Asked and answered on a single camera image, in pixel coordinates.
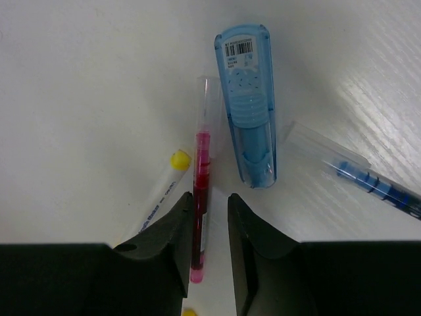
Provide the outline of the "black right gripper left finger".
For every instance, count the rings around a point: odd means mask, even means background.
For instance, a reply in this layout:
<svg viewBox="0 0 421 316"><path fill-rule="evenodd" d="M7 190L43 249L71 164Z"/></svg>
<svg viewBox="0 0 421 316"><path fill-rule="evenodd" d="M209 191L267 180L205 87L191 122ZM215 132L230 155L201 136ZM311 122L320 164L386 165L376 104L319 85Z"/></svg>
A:
<svg viewBox="0 0 421 316"><path fill-rule="evenodd" d="M187 297L193 196L149 228L106 244L3 244L2 315L180 315Z"/></svg>

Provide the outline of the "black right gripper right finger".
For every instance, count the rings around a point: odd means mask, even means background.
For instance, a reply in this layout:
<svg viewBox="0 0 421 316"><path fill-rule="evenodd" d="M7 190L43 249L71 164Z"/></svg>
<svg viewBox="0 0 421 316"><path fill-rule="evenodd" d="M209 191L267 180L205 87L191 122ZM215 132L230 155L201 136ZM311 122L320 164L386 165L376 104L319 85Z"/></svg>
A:
<svg viewBox="0 0 421 316"><path fill-rule="evenodd" d="M420 242L298 242L228 198L238 315L419 315Z"/></svg>

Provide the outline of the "dark red gel pen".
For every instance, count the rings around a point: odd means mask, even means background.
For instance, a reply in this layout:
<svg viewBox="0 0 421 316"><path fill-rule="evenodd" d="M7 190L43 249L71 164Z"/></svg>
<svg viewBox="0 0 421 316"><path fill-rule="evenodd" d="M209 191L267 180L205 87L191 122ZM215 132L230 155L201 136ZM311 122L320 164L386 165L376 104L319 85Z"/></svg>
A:
<svg viewBox="0 0 421 316"><path fill-rule="evenodd" d="M202 282L204 276L211 159L216 152L216 132L221 106L218 78L201 76L198 78L197 87L198 111L193 170L194 224L190 265L190 281L195 284Z"/></svg>

